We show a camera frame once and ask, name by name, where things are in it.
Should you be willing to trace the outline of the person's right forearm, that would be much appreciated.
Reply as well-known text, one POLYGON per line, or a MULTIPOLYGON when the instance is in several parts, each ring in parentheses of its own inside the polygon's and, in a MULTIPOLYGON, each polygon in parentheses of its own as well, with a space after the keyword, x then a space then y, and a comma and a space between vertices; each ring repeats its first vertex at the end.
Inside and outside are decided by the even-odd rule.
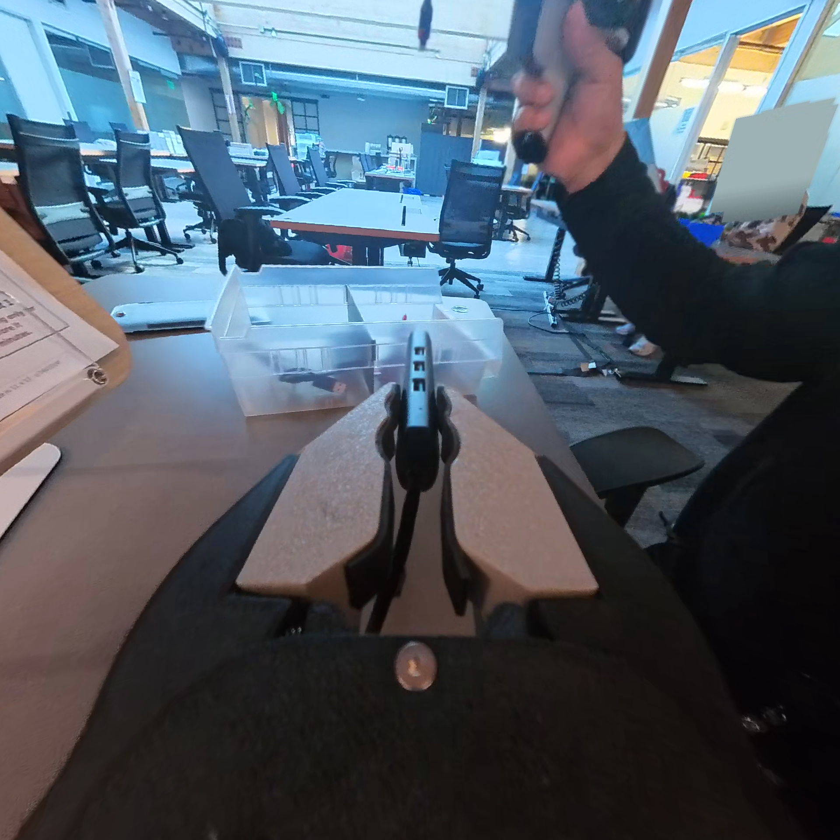
POLYGON ((666 208, 629 140, 560 209, 595 281, 678 362, 768 382, 838 375, 838 244, 800 243, 773 264, 732 263, 666 208))

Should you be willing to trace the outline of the person's legs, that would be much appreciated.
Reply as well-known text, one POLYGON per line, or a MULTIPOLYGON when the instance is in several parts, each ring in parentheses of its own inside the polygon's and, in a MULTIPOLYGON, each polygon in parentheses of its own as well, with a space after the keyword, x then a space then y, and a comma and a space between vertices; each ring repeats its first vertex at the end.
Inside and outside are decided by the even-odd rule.
POLYGON ((838 794, 838 373, 803 383, 733 449, 651 549, 773 770, 838 794))

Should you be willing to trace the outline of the black desk leg frame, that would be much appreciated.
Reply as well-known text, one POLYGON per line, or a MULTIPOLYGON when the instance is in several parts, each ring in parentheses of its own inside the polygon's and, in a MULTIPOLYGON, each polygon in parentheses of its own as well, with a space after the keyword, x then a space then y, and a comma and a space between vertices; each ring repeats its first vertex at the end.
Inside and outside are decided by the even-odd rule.
POLYGON ((551 286, 550 290, 542 292, 543 311, 549 325, 557 329, 560 321, 589 324, 614 322, 613 316, 604 314, 607 295, 595 281, 586 262, 577 274, 561 275, 560 258, 565 239, 566 230, 559 227, 544 272, 523 277, 527 282, 551 286))

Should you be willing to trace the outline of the white stand base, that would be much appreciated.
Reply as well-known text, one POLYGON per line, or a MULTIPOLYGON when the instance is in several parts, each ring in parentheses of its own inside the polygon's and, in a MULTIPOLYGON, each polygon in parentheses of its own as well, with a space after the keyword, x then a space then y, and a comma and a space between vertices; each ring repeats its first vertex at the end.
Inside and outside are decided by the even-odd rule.
POLYGON ((54 444, 42 444, 1 475, 1 538, 12 527, 61 459, 54 444))

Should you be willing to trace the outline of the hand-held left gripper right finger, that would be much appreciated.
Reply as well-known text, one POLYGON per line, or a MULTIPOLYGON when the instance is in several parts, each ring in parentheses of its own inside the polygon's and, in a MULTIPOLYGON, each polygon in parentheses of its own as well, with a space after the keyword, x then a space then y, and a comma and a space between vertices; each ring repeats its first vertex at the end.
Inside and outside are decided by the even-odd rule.
POLYGON ((593 597, 599 586, 533 451, 439 386, 443 576, 457 615, 593 597))

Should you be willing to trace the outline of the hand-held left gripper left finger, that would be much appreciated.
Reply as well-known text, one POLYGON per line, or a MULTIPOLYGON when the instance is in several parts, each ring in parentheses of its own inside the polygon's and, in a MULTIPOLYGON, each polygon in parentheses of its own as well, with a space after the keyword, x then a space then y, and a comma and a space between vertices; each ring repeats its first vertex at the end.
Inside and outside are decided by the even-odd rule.
POLYGON ((398 385, 313 439, 238 574, 242 592, 362 608, 389 571, 398 385))

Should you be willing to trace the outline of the translucent plastic bin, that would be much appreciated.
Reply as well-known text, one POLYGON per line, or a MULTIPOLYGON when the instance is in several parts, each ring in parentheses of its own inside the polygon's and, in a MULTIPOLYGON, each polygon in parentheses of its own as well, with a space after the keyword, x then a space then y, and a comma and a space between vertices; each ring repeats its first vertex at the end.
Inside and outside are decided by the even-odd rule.
POLYGON ((502 321, 483 301, 444 297, 434 268, 233 268, 206 322, 248 417, 353 407, 403 386, 406 347, 428 332, 434 382, 475 395, 501 367, 502 321), (344 395, 280 382, 315 371, 346 382, 344 395))

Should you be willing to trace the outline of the printed instruction sheet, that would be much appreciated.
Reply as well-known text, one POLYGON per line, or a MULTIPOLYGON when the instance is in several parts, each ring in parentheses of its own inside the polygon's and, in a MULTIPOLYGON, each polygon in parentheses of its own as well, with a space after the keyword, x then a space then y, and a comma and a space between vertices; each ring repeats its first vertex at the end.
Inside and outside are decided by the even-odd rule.
POLYGON ((1 418, 65 385, 118 348, 1 255, 1 418))

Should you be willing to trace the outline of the person's right hand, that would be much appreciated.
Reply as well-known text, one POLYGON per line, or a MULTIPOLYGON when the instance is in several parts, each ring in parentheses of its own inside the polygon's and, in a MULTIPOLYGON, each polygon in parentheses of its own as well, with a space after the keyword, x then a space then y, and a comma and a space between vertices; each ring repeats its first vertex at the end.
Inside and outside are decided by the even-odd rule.
POLYGON ((572 81, 542 169, 574 194, 595 182, 624 145, 623 63, 589 22, 582 2, 565 17, 562 47, 572 81))

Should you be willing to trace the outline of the white desk orange edge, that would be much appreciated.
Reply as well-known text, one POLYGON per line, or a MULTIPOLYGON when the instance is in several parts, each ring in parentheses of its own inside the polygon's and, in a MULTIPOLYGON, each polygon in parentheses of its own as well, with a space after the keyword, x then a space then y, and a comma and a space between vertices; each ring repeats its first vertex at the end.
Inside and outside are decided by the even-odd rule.
POLYGON ((387 248, 439 240, 438 219, 420 196, 349 188, 274 217, 270 225, 319 245, 349 246, 354 266, 382 266, 387 248))

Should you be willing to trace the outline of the black office chair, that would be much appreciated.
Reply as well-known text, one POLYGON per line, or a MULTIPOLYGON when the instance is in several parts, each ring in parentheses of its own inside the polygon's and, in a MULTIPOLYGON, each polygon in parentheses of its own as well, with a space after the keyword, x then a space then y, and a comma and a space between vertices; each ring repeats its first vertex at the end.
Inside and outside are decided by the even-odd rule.
POLYGON ((316 186, 312 189, 302 186, 293 169, 285 144, 268 143, 266 150, 270 167, 274 172, 276 183, 282 196, 312 199, 316 196, 329 195, 338 190, 337 186, 329 185, 326 187, 316 186))
POLYGON ((457 262, 482 260, 490 255, 504 176, 505 171, 499 166, 451 162, 438 218, 437 241, 427 247, 446 262, 446 267, 438 271, 442 286, 458 281, 476 299, 480 298, 482 282, 458 268, 457 262))
POLYGON ((279 236, 270 220, 286 213, 276 204, 253 202, 220 133, 178 128, 203 193, 217 220, 217 263, 227 260, 257 272, 262 266, 328 266, 336 263, 326 248, 307 240, 279 236))
POLYGON ((116 198, 110 203, 109 211, 113 224, 125 231, 120 244, 129 247, 137 273, 144 270, 138 261, 141 250, 171 256, 178 266, 183 265, 183 248, 172 243, 165 210, 154 189, 149 134, 116 129, 114 137, 116 198))
POLYGON ((89 280, 89 267, 115 250, 88 190, 81 150, 66 125, 7 115, 17 158, 17 183, 45 249, 72 276, 89 280))

